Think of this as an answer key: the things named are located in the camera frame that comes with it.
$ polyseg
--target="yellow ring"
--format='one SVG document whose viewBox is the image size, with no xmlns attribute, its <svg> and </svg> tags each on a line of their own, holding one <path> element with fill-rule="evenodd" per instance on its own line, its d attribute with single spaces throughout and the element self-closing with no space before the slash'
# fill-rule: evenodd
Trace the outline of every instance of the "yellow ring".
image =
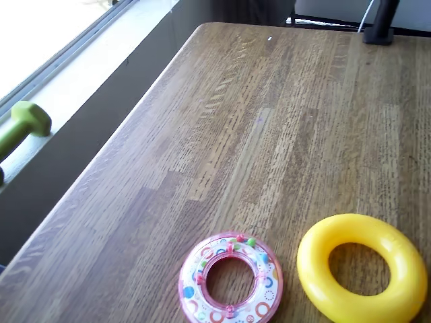
<svg viewBox="0 0 431 323">
<path fill-rule="evenodd" d="M 355 242 L 376 250 L 391 270 L 389 286 L 362 296 L 344 289 L 329 270 L 329 254 Z M 360 214 L 328 217 L 311 227 L 298 249 L 298 274 L 311 302 L 334 322 L 410 322 L 425 302 L 427 274 L 414 245 L 393 226 Z"/>
</svg>

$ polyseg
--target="pink bead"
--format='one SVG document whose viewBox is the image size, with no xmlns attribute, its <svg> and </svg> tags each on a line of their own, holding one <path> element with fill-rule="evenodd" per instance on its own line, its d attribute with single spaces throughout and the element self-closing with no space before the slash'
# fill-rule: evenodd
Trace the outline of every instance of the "pink bead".
<svg viewBox="0 0 431 323">
<path fill-rule="evenodd" d="M 243 242 L 244 241 L 244 235 L 243 234 L 238 234 L 236 236 L 236 241 L 238 242 Z"/>
<path fill-rule="evenodd" d="M 202 285 L 205 282 L 205 279 L 203 278 L 202 274 L 198 274 L 196 277 L 196 282 L 198 285 Z"/>
<path fill-rule="evenodd" d="M 232 305 L 228 305 L 226 311 L 226 318 L 234 318 L 234 307 Z"/>
<path fill-rule="evenodd" d="M 228 254 L 232 254 L 234 252 L 234 244 L 232 242 L 228 242 L 228 247 L 226 248 L 226 252 Z"/>
</svg>

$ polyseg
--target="dumbbell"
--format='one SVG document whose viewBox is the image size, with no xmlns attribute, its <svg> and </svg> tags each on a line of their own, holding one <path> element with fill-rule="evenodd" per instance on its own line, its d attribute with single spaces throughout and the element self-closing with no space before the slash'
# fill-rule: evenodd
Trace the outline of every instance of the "dumbbell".
<svg viewBox="0 0 431 323">
<path fill-rule="evenodd" d="M 11 109 L 12 122 L 5 124 L 0 133 L 0 163 L 31 133 L 37 137 L 46 137 L 51 131 L 51 118 L 37 104 L 19 101 Z M 0 185 L 4 173 L 0 168 Z"/>
</svg>

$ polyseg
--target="pink ring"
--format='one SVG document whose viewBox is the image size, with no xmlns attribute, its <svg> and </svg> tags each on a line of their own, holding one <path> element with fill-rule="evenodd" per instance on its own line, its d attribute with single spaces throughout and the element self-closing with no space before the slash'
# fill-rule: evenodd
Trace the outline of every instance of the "pink ring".
<svg viewBox="0 0 431 323">
<path fill-rule="evenodd" d="M 266 323 L 277 310 L 283 292 L 283 276 L 274 252 L 261 240 L 248 234 L 243 234 L 244 240 L 238 242 L 235 240 L 238 235 L 240 233 L 229 231 L 207 238 L 197 244 L 186 257 L 180 272 L 178 293 L 183 312 L 190 322 L 200 323 L 206 318 L 211 323 L 221 323 L 226 317 L 234 318 L 238 322 L 248 322 L 250 317 L 254 317 L 254 323 Z M 207 276 L 212 266 L 227 258 L 237 258 L 246 262 L 255 276 L 253 292 L 245 301 L 238 304 L 221 304 L 214 300 L 207 290 Z M 200 272 L 200 283 L 193 278 L 193 273 L 197 271 Z M 271 293 L 273 297 L 265 297 L 267 293 Z M 266 307 L 265 313 L 259 311 L 261 306 Z M 216 314 L 222 317 L 215 320 Z"/>
<path fill-rule="evenodd" d="M 214 311 L 211 312 L 211 314 L 209 315 L 209 319 L 211 320 L 212 323 L 222 323 L 224 320 L 224 316 L 221 313 L 218 313 L 222 316 L 222 318 L 220 318 L 218 321 L 214 320 L 213 315 L 215 314 Z"/>
<path fill-rule="evenodd" d="M 259 306 L 265 306 L 265 307 L 267 308 L 267 312 L 266 312 L 265 314 L 261 314 L 261 313 L 259 312 Z M 255 310 L 256 310 L 256 315 L 258 315 L 258 317 L 262 318 L 263 316 L 267 315 L 267 313 L 269 312 L 269 310 L 270 310 L 270 309 L 271 309 L 271 308 L 269 307 L 269 305 L 268 305 L 268 304 L 266 304 L 264 301 L 261 301 L 260 303 L 258 303 L 258 304 L 256 305 L 256 308 L 255 308 Z"/>
</svg>

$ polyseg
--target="wooden table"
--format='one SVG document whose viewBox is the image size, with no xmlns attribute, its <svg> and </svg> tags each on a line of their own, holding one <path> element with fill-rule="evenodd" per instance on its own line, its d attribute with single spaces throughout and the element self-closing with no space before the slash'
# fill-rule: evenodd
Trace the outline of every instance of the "wooden table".
<svg viewBox="0 0 431 323">
<path fill-rule="evenodd" d="M 372 215 L 431 273 L 430 182 L 431 39 L 380 47 L 347 32 L 205 24 L 7 267 L 0 318 L 185 322 L 185 256 L 235 229 L 283 267 L 272 322 L 327 322 L 298 280 L 301 237 L 336 213 Z M 330 264 L 356 293 L 389 280 L 363 246 L 338 247 Z M 250 281 L 229 266 L 210 289 L 240 299 Z M 428 297 L 417 322 L 430 320 Z"/>
</svg>

